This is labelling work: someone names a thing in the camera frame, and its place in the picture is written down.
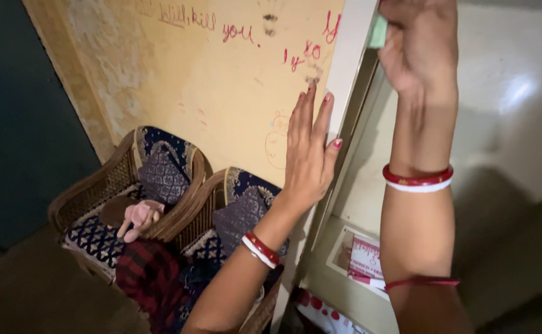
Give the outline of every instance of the wooden armchair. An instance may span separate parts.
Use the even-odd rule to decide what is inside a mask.
[[[215,194],[216,191],[223,189],[226,192],[226,202],[228,203],[228,194],[226,180],[228,172],[236,171],[236,168],[218,171],[209,178],[193,196],[193,201],[185,214],[165,231],[162,235],[163,240],[174,240],[182,249],[192,240],[196,239],[201,233],[213,227],[212,213],[216,209]],[[255,304],[240,329],[240,334],[260,334],[273,318],[275,303],[279,294],[281,277],[273,285],[270,292],[263,300]]]
[[[94,219],[92,222],[95,224],[90,228],[93,229],[92,231],[104,233],[103,230],[106,229],[108,238],[105,241],[102,240],[99,247],[108,246],[109,251],[118,252],[118,255],[114,254],[109,257],[109,266],[96,263],[90,256],[87,256],[88,253],[82,254],[78,250],[74,251],[65,246],[64,248],[71,250],[71,253],[84,271],[90,274],[95,273],[109,283],[113,281],[113,269],[118,260],[117,256],[122,251],[122,244],[120,244],[122,241],[117,240],[114,229],[108,229],[104,224],[102,224],[104,226],[99,226],[99,222],[94,217],[97,217],[97,213],[99,213],[102,205],[113,196],[126,194],[130,197],[132,195],[132,197],[137,199],[144,198],[141,194],[142,186],[139,184],[137,167],[133,155],[134,133],[135,131],[131,131],[123,138],[110,160],[98,171],[75,183],[54,199],[48,207],[48,220],[58,231],[61,240],[63,240],[72,224],[86,217],[89,220]],[[178,204],[170,212],[163,215],[148,231],[144,232],[142,237],[169,241],[169,229],[182,220],[187,209],[192,207],[195,196],[198,194],[205,176],[203,155],[197,148],[192,153],[190,159],[192,163],[190,168],[192,182],[190,186],[182,195],[182,199]],[[175,237],[182,239],[183,242],[186,238],[190,238],[188,232],[181,231],[177,234]]]

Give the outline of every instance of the red thread bracelet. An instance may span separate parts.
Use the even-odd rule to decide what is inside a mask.
[[[277,256],[277,253],[275,253],[271,248],[265,246],[265,244],[262,243],[262,241],[260,241],[256,235],[254,235],[254,233],[252,233],[252,231],[248,231],[244,234],[244,236],[250,241],[252,242],[252,245],[254,245],[254,247],[256,247],[256,249],[258,249],[258,251],[260,253],[262,253],[262,255],[264,255],[265,257],[267,257],[267,259],[269,260],[269,262],[275,264],[275,265],[278,265],[279,264],[279,256]]]
[[[388,290],[394,288],[395,286],[405,285],[405,284],[457,286],[459,283],[460,281],[458,279],[454,279],[450,277],[414,276],[409,279],[395,280],[394,282],[390,282],[386,284],[386,286],[384,287],[384,290],[388,292]]]
[[[454,169],[452,165],[448,165],[448,168],[444,171],[438,173],[433,177],[426,178],[404,178],[398,175],[394,175],[390,172],[388,167],[390,164],[387,164],[382,170],[382,175],[387,181],[390,181],[394,184],[400,184],[402,186],[432,186],[434,184],[443,183],[453,177]]]

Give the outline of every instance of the wicker chair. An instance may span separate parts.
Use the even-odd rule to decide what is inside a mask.
[[[133,155],[134,133],[135,131],[131,131],[123,138],[110,160],[98,171],[75,183],[52,201],[48,207],[48,220],[61,238],[67,228],[79,217],[105,203],[113,196],[123,193],[130,186],[138,184],[139,178]],[[203,155],[198,149],[194,150],[191,161],[190,176],[193,181],[182,199],[169,213],[161,217],[157,224],[143,233],[142,237],[157,238],[166,242],[174,239],[177,246],[184,247],[183,245],[187,244],[186,240],[196,239],[199,236],[200,232],[193,231],[194,229],[186,232],[179,231],[172,237],[169,233],[169,230],[179,220],[182,220],[187,209],[192,208],[195,196],[203,184],[205,163]],[[76,251],[71,253],[82,270],[89,274],[96,274],[109,284],[112,282],[112,277],[105,274],[103,269],[95,263]]]
[[[216,208],[216,192],[224,186],[226,174],[229,170],[216,172],[201,186],[193,196],[193,201],[185,212],[185,215],[163,233],[163,240],[173,240],[180,247],[179,249],[182,249],[201,233],[213,227],[212,213],[216,209],[220,209]],[[277,280],[264,299],[259,304],[253,306],[250,316],[240,329],[240,334],[262,333],[273,318],[280,283],[281,278]]]

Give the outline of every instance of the smudge mark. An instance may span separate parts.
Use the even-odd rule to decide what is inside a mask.
[[[320,78],[319,77],[311,77],[309,75],[306,75],[306,82],[308,84],[311,84],[311,83],[314,83],[314,84],[318,84],[318,82],[320,81]]]
[[[266,19],[267,21],[275,22],[277,21],[278,17],[273,14],[267,14],[262,17],[263,19]]]

